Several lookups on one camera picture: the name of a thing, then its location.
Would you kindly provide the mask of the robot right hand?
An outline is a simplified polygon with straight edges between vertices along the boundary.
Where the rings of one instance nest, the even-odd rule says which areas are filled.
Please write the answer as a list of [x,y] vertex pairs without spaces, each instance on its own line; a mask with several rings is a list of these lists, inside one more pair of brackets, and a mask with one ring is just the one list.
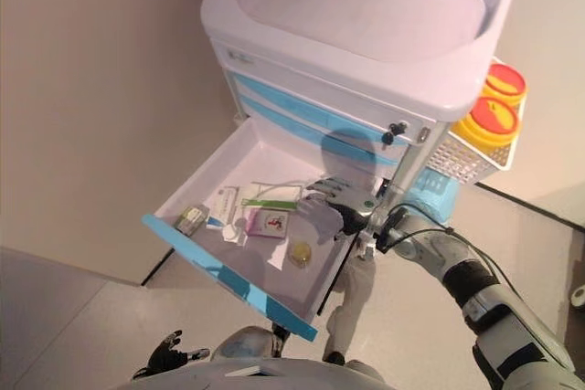
[[339,234],[351,237],[363,230],[377,205],[368,190],[339,177],[326,177],[306,186],[297,214],[314,227],[316,244],[323,245]]

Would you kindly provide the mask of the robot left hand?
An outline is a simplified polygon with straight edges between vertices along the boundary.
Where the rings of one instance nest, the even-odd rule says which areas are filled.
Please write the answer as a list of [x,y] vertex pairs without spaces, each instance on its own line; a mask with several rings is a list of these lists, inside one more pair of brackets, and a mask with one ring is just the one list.
[[176,330],[167,335],[153,350],[147,365],[133,374],[132,380],[169,372],[210,356],[208,348],[197,348],[189,352],[179,351],[177,346],[181,343],[182,335],[182,330]]

